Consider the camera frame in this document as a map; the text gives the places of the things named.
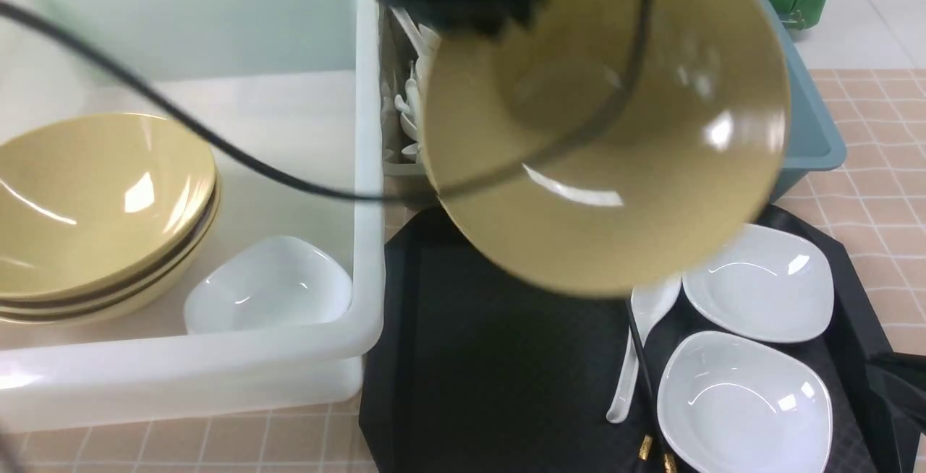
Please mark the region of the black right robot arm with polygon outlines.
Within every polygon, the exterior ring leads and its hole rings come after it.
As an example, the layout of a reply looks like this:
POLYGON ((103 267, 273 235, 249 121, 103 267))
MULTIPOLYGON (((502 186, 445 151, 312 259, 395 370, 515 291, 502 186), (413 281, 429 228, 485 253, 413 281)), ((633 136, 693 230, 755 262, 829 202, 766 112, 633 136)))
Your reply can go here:
POLYGON ((879 352, 867 358, 866 373, 870 390, 900 411, 924 435, 924 355, 879 352))

